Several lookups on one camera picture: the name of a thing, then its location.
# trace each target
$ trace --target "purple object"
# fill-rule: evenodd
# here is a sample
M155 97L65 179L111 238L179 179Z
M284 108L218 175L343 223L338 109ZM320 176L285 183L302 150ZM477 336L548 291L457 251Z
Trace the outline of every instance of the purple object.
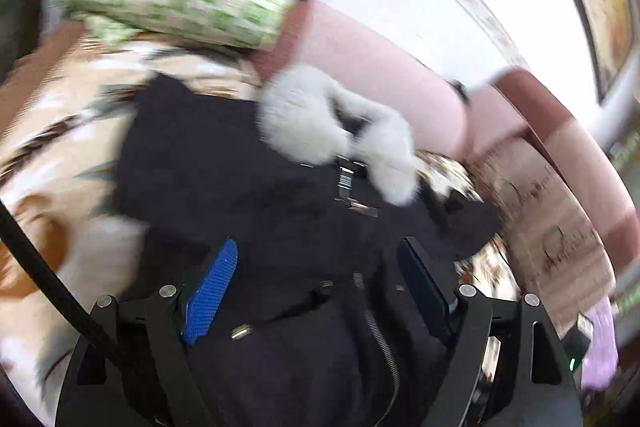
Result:
M582 361L582 388L605 389L616 374L618 348L613 328L613 313L609 297L605 296L589 312L593 322L593 339Z

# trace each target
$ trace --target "metal zipper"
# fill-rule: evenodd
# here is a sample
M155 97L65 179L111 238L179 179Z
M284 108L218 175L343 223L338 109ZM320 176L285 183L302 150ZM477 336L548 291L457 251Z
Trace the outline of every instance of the metal zipper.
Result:
M362 277L362 273L354 272L353 282L355 283L356 288L358 290L364 290L365 287L364 287L364 279ZM387 415L391 411L391 408L394 406L394 403L396 402L396 398L398 398L398 393L400 392L400 371L398 369L396 359L394 358L394 354L391 351L391 347L389 347L389 344L386 341L384 335L382 334L382 331L380 331L380 328L378 327L378 323L376 322L376 318L374 317L371 310L366 309L364 312L364 316L367 319L367 324L369 325L369 330L373 334L373 338L378 343L378 347L380 348L380 351L382 351L382 355L385 357L386 365L388 366L389 371L391 372L391 377L394 380L394 393L393 393L393 396L391 397L391 401L389 402L389 406L386 408L386 411L382 415L382 418L380 418L374 425L374 427L378 427L378 425L380 425L380 422L382 422L382 420L387 417Z

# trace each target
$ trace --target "black jacket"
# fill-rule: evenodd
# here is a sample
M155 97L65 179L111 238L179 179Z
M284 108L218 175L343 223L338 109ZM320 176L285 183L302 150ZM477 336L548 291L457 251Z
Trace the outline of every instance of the black jacket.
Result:
M335 201L335 166L302 166L261 142L253 102L196 95L161 75L138 104L114 202L151 228L126 297L179 282L227 237L236 241L222 305L187 349L223 422L419 425L446 353L404 290L396 246L413 235L450 266L495 233L491 207L459 201L447 214L425 187L400 208L357 178L353 197L379 209L364 216ZM252 333L233 340L244 324Z

